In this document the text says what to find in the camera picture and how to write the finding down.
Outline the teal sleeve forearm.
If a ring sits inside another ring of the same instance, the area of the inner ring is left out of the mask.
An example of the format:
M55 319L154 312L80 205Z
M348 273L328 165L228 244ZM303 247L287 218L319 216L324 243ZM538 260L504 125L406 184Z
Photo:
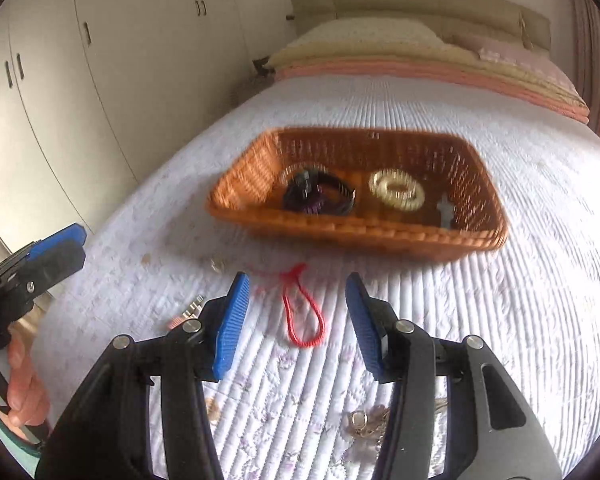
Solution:
M41 452L30 445L23 444L22 440L9 431L1 420L0 442L6 448L10 457L33 479L41 458Z

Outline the person's left hand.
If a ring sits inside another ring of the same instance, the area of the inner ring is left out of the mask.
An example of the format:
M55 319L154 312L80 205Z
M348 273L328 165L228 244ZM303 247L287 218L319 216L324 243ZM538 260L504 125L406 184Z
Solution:
M0 421L22 440L29 441L24 427L40 426L50 412L50 399L42 380L33 367L29 351L20 333L11 328L12 335L6 351L10 368L7 391L7 414L0 410Z

